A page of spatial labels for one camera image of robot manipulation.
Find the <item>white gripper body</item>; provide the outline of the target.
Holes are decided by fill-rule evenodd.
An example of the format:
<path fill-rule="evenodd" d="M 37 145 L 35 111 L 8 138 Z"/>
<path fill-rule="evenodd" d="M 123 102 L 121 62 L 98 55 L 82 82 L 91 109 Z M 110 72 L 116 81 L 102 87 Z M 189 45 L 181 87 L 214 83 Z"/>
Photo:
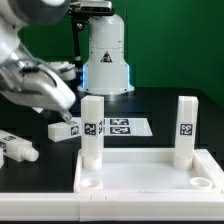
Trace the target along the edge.
<path fill-rule="evenodd" d="M 0 65 L 0 93 L 18 105 L 62 113 L 76 100 L 75 94 L 50 66 L 27 66 L 21 61 Z"/>

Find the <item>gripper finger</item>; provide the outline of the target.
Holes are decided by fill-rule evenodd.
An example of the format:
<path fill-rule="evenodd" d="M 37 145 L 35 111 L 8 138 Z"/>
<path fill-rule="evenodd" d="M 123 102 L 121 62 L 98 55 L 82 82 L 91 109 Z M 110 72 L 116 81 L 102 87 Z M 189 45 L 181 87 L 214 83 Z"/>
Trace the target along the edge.
<path fill-rule="evenodd" d="M 72 114 L 69 111 L 61 112 L 60 115 L 67 124 L 72 123 Z"/>

